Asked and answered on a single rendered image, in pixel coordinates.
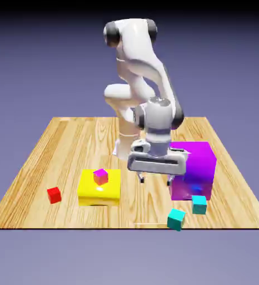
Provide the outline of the small magenta cube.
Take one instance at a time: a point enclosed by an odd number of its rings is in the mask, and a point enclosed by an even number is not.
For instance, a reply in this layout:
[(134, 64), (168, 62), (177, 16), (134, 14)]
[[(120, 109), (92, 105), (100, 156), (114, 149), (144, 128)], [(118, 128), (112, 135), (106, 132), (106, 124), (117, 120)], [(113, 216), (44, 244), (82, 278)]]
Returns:
[(97, 185), (103, 185), (108, 182), (108, 172), (103, 168), (93, 172), (93, 179)]

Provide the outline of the small red cube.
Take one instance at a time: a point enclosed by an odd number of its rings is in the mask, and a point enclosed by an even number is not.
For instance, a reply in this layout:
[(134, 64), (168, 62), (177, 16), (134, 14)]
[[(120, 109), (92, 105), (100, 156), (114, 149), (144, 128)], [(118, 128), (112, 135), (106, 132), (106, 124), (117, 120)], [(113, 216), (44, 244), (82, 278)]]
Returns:
[(50, 188), (47, 190), (49, 202), (51, 204), (58, 203), (62, 200), (61, 192), (58, 187)]

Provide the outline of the large purple box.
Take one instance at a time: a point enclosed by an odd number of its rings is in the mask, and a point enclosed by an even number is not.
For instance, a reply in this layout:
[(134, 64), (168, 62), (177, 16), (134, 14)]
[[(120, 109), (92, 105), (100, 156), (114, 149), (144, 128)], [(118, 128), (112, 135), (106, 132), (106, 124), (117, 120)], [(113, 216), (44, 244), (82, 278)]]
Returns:
[(193, 195), (210, 200), (217, 158), (207, 141), (173, 141), (173, 148), (189, 152), (186, 173), (175, 176), (169, 190), (172, 200), (191, 200)]

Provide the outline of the small cyan cube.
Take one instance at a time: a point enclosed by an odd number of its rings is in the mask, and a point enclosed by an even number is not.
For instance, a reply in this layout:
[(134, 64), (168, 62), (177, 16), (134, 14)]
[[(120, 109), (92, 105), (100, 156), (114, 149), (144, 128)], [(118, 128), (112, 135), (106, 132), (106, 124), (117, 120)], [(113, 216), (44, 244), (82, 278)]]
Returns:
[(181, 231), (185, 222), (186, 213), (182, 210), (172, 209), (167, 218), (167, 227), (176, 231)]
[(192, 196), (192, 213), (193, 214), (206, 214), (207, 200), (203, 195)]

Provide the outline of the large yellow box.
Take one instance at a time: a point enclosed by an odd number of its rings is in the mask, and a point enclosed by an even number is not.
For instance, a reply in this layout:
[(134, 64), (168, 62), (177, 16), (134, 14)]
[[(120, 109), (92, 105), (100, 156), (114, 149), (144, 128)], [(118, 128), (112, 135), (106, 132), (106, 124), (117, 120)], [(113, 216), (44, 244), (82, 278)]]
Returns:
[(121, 196), (120, 169), (105, 169), (108, 172), (108, 182), (97, 185), (93, 179), (95, 169), (82, 170), (77, 196), (79, 206), (119, 205)]

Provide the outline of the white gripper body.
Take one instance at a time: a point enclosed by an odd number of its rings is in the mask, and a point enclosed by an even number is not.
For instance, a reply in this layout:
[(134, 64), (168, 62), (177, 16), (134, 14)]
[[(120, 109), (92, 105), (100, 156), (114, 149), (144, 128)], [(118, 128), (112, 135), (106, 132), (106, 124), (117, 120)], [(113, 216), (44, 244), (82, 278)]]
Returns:
[(184, 175), (188, 152), (185, 149), (169, 148), (166, 155), (153, 156), (149, 153), (133, 151), (128, 157), (127, 167), (130, 171)]

